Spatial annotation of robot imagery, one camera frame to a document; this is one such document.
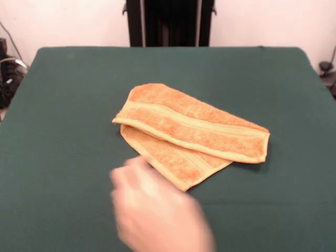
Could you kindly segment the person's hand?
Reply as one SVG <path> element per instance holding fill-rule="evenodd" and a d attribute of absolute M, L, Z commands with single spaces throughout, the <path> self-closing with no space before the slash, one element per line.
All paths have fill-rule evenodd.
<path fill-rule="evenodd" d="M 118 236 L 133 251 L 215 251 L 201 206 L 142 156 L 110 172 Z"/>

